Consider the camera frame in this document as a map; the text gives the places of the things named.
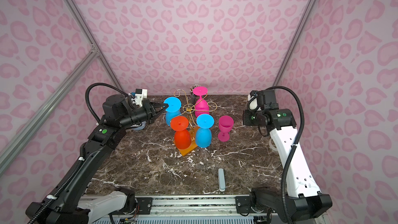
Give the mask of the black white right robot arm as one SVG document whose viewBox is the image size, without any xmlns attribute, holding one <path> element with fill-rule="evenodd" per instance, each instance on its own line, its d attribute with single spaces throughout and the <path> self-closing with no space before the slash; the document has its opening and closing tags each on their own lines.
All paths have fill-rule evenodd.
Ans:
<svg viewBox="0 0 398 224">
<path fill-rule="evenodd" d="M 291 89 L 279 87 L 289 92 L 297 103 L 300 114 L 300 123 L 297 124 L 291 110 L 279 107 L 276 89 L 277 86 L 273 86 L 250 92 L 247 108 L 243 112 L 243 124 L 267 129 L 267 136 L 274 142 L 283 165 L 280 192 L 266 187 L 254 188 L 248 203 L 236 202 L 236 210 L 241 215 L 266 213 L 267 224 L 272 219 L 272 213 L 276 213 L 282 222 L 294 224 L 320 217 L 333 203 L 315 182 L 299 144 L 305 127 L 301 102 Z"/>
</svg>

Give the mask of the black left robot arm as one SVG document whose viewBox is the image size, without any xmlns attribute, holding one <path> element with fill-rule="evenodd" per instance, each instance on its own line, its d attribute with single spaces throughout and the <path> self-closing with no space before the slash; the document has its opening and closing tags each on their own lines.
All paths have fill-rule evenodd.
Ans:
<svg viewBox="0 0 398 224">
<path fill-rule="evenodd" d="M 79 156 L 63 179 L 41 202 L 33 202 L 26 210 L 31 224 L 89 224 L 94 209 L 80 209 L 79 201 L 89 182 L 110 157 L 127 129 L 133 125 L 154 123 L 168 104 L 143 100 L 141 107 L 132 108 L 127 96 L 109 96 L 103 103 L 104 115 L 98 126 L 79 149 Z"/>
</svg>

